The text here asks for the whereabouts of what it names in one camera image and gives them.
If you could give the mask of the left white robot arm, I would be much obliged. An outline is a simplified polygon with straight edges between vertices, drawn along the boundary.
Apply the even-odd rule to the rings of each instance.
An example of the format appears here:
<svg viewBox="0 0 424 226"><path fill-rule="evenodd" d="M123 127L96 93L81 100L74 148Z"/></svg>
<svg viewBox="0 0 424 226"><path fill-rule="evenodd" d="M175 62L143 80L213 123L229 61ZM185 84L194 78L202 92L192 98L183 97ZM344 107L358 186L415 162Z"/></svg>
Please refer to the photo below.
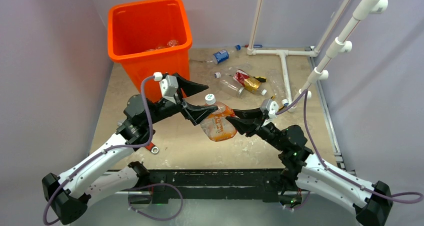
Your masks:
<svg viewBox="0 0 424 226"><path fill-rule="evenodd" d="M186 101L186 97L207 88L178 73L155 72L148 76L141 82L140 93L129 98L124 109L125 120L100 148L69 170L59 175L49 173L42 179L46 209L52 209L57 220L67 225L115 192L154 187L150 172L141 162L132 162L108 176L105 172L121 159L150 145L154 123L181 114L193 125L199 125L215 112L217 106L196 106Z"/></svg>

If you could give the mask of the orange drink bottle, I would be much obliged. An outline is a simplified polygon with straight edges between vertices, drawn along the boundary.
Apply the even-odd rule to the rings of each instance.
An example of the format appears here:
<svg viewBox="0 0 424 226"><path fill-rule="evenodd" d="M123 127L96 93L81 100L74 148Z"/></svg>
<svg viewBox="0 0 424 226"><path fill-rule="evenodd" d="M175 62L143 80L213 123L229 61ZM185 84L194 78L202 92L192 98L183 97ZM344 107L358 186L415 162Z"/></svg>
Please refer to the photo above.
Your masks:
<svg viewBox="0 0 424 226"><path fill-rule="evenodd" d="M225 141L233 138L237 130L229 123L226 117L235 117L235 113L228 105L217 101L214 94L205 96L205 105L217 106L217 110L211 113L200 124L206 136L214 142Z"/></svg>

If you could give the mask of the large clear bottle white cap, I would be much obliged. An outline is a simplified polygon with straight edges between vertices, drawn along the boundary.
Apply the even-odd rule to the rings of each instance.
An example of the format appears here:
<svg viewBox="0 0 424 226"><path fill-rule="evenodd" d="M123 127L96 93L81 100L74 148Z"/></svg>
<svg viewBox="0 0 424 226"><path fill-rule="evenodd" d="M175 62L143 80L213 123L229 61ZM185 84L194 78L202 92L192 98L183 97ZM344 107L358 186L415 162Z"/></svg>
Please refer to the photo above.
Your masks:
<svg viewBox="0 0 424 226"><path fill-rule="evenodd" d="M236 81L231 75L220 72L214 73L214 78L218 80L219 88L230 96L240 98L244 87Z"/></svg>

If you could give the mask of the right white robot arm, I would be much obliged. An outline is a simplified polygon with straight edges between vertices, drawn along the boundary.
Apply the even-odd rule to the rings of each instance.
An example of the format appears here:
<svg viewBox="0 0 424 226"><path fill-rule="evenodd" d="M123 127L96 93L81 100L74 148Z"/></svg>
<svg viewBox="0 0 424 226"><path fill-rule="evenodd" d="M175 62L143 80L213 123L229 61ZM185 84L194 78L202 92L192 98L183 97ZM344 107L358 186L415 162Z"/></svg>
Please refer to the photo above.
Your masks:
<svg viewBox="0 0 424 226"><path fill-rule="evenodd" d="M268 116L259 108L235 110L235 116L226 119L241 135L258 136L280 152L283 189L297 187L325 197L354 214L361 225L385 225L393 207L389 186L360 179L320 158L306 146L299 125L278 129L266 123Z"/></svg>

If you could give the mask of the red gold snack wrapper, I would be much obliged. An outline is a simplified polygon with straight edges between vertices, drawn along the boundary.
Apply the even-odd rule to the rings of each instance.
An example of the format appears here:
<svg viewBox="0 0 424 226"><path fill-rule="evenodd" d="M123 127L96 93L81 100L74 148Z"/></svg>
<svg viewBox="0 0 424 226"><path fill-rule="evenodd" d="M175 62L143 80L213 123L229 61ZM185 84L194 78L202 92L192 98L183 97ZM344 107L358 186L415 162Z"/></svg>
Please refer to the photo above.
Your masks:
<svg viewBox="0 0 424 226"><path fill-rule="evenodd" d="M262 83L258 79L252 77L250 74L241 69L236 70L233 75L233 78L237 82L239 82L246 90L253 94L259 93L261 91Z"/></svg>

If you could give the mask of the crushed bottle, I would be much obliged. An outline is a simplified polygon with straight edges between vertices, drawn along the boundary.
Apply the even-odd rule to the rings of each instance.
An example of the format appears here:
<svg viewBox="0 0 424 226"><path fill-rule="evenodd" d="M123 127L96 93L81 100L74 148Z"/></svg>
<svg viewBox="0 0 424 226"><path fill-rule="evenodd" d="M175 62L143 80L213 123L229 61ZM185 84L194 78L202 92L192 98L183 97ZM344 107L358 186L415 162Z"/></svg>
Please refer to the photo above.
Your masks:
<svg viewBox="0 0 424 226"><path fill-rule="evenodd" d="M166 48L171 48L171 47L176 47L179 46L180 43L178 40L169 40L166 44L159 44L157 45L155 48L151 48L148 50L145 50L144 52L150 52L150 51L155 51L155 50L161 50L161 49L166 49Z"/></svg>

